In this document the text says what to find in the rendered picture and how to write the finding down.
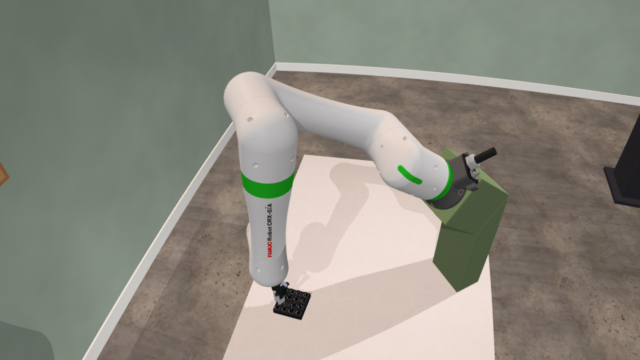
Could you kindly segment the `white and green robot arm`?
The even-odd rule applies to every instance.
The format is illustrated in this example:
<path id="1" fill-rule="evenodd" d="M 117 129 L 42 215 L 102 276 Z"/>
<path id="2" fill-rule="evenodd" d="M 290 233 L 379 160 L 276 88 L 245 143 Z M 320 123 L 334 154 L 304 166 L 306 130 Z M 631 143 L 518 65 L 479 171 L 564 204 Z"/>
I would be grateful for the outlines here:
<path id="1" fill-rule="evenodd" d="M 238 139 L 249 223 L 249 272 L 263 287 L 288 275 L 286 227 L 297 161 L 298 132 L 364 150 L 390 187 L 434 208 L 455 207 L 477 191 L 477 169 L 494 146 L 444 159 L 426 149 L 391 112 L 344 104 L 296 89 L 256 71 L 235 76 L 224 105 Z M 292 117 L 292 118 L 291 118 Z"/>

